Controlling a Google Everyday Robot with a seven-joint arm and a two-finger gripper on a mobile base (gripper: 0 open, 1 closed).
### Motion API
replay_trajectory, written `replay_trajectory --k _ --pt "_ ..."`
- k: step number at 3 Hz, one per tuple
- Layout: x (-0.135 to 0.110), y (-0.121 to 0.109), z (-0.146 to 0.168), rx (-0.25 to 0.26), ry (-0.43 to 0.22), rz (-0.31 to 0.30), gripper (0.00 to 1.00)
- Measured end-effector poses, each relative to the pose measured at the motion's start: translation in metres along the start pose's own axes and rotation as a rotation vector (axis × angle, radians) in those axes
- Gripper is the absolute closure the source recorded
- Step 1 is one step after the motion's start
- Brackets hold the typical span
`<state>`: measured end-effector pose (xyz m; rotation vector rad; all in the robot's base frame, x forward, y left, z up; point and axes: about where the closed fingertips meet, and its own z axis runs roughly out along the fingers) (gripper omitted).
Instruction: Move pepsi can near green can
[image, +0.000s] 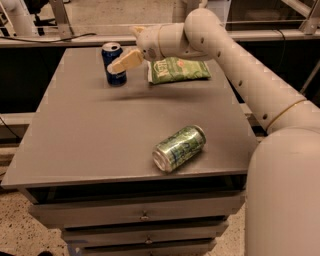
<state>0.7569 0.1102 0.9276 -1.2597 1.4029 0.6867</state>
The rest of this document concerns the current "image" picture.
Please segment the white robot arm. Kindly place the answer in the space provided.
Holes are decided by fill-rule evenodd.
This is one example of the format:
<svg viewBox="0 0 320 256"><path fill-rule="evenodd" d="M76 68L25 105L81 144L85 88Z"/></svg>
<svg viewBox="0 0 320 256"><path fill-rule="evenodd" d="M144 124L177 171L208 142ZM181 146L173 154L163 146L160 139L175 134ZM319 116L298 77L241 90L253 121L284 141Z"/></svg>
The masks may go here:
<svg viewBox="0 0 320 256"><path fill-rule="evenodd" d="M206 8L178 24L135 27L121 72L176 56L213 59L267 136L247 175L245 256L320 256L320 109L236 43Z"/></svg>

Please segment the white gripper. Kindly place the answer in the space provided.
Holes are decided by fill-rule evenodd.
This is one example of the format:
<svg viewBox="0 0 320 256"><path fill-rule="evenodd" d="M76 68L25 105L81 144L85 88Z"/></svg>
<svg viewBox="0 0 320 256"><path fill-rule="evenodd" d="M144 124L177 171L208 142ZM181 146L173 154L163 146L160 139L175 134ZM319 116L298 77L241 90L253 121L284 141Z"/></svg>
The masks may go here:
<svg viewBox="0 0 320 256"><path fill-rule="evenodd" d="M157 61L161 59L159 46L159 26L132 26L131 33L136 39L138 49L125 50L118 58L113 60L107 71L118 74L126 70L138 67L144 61Z"/></svg>

